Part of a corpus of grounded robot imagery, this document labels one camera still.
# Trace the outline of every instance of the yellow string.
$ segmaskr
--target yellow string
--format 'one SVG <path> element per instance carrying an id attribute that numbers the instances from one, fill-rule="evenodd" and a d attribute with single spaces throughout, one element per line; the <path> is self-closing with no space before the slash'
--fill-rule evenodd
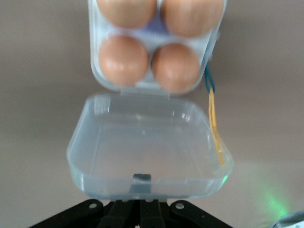
<path id="1" fill-rule="evenodd" d="M 210 93 L 209 93 L 209 122 L 210 122 L 210 129 L 213 136 L 215 148 L 218 152 L 219 162 L 222 166 L 224 166 L 224 158 L 221 150 L 222 140 L 218 133 L 213 89 L 210 89 Z"/>

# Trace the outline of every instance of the brown egg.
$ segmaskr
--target brown egg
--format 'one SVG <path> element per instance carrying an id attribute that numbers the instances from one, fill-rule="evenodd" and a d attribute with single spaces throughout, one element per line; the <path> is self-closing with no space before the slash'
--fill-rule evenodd
<path id="1" fill-rule="evenodd" d="M 151 63 L 155 80 L 172 93 L 191 89 L 199 78 L 199 67 L 196 53 L 183 44 L 161 47 L 155 52 Z"/>
<path id="2" fill-rule="evenodd" d="M 153 18 L 157 0 L 97 0 L 97 5 L 111 23 L 123 28 L 140 28 Z"/>
<path id="3" fill-rule="evenodd" d="M 135 38 L 113 36 L 99 51 L 99 66 L 104 76 L 118 86 L 133 86 L 147 72 L 149 58 L 144 45 Z"/>
<path id="4" fill-rule="evenodd" d="M 196 37 L 217 26 L 223 9 L 224 0 L 163 0 L 161 16 L 171 33 Z"/>

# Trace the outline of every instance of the plastic egg holder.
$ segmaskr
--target plastic egg holder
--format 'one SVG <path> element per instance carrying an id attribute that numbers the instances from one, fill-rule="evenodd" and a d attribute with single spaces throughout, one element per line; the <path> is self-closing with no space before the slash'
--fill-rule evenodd
<path id="1" fill-rule="evenodd" d="M 199 37 L 185 38 L 171 34 L 167 29 L 161 17 L 162 0 L 157 2 L 157 10 L 151 22 L 144 28 L 139 29 L 124 29 L 111 24 L 101 13 L 96 0 L 89 0 L 89 15 L 90 15 L 90 39 L 91 39 L 91 66 L 95 78 L 104 87 L 114 91 L 127 91 L 128 93 L 143 93 L 143 94 L 169 94 L 168 91 L 161 89 L 160 85 L 155 81 L 151 70 L 151 60 L 154 53 L 166 44 L 182 43 L 193 49 L 200 62 L 200 72 L 197 82 L 192 88 L 187 91 L 182 91 L 178 94 L 185 94 L 194 90 L 200 83 L 207 61 L 211 57 L 213 47 L 217 40 L 219 25 L 207 34 Z M 99 51 L 104 41 L 115 35 L 127 35 L 134 37 L 142 42 L 149 55 L 149 67 L 143 80 L 139 81 L 132 87 L 120 87 L 107 80 L 99 66 Z"/>
<path id="2" fill-rule="evenodd" d="M 160 17 L 158 1 L 154 19 L 142 29 L 111 25 L 89 0 L 91 65 L 97 81 L 120 94 L 88 98 L 67 150 L 73 180 L 91 197 L 110 200 L 202 198 L 217 192 L 233 169 L 223 145 L 225 165 L 219 162 L 209 122 L 193 102 L 170 98 L 151 68 L 133 87 L 118 87 L 102 74 L 98 53 L 110 36 L 135 37 L 147 48 L 150 61 L 166 44 L 182 43 L 196 51 L 200 82 L 217 40 L 218 28 L 198 38 L 170 34 Z M 135 180 L 150 174 L 151 180 Z"/>

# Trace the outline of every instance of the egg compartment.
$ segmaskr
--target egg compartment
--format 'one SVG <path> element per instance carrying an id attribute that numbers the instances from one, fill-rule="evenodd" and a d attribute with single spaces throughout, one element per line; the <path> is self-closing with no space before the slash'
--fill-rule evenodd
<path id="1" fill-rule="evenodd" d="M 195 38 L 185 38 L 179 37 L 174 34 L 171 34 L 166 29 L 162 19 L 161 19 L 161 6 L 162 0 L 157 1 L 157 10 L 150 21 L 150 23 L 140 29 L 124 29 L 112 25 L 104 16 L 98 8 L 96 0 L 88 0 L 89 3 L 89 16 L 90 16 L 90 39 L 91 39 L 91 67 L 94 73 L 96 80 L 102 84 L 104 87 L 113 90 L 113 91 L 126 91 L 128 93 L 143 93 L 143 94 L 163 94 L 169 95 L 169 92 L 163 90 L 160 85 L 155 81 L 154 75 L 151 70 L 151 60 L 158 48 L 163 47 L 164 45 L 170 43 L 181 43 L 191 49 L 193 49 L 198 57 L 200 63 L 199 78 L 195 85 L 190 88 L 188 91 L 184 91 L 179 94 L 185 94 L 193 89 L 200 83 L 204 69 L 206 67 L 207 61 L 211 57 L 213 47 L 216 43 L 218 36 L 218 26 L 210 31 L 209 33 L 195 37 Z M 226 0 L 224 1 L 223 14 L 226 8 Z M 120 87 L 117 86 L 104 76 L 102 73 L 98 55 L 99 50 L 103 42 L 115 35 L 127 35 L 133 37 L 144 44 L 149 55 L 149 67 L 147 73 L 143 80 L 136 83 L 131 87 Z"/>

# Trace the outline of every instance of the string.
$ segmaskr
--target string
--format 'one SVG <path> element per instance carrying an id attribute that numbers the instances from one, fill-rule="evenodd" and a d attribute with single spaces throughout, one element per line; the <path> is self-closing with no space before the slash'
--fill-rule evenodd
<path id="1" fill-rule="evenodd" d="M 215 86 L 212 79 L 212 75 L 209 71 L 208 66 L 205 69 L 205 83 L 206 89 L 209 92 L 209 123 L 210 123 L 210 130 L 213 136 L 214 145 L 218 153 L 219 162 L 222 166 L 224 166 L 224 158 L 221 149 L 222 139 L 219 136 L 217 120 L 216 120 L 216 113 L 215 113 L 215 99 L 214 99 L 214 91 Z"/>

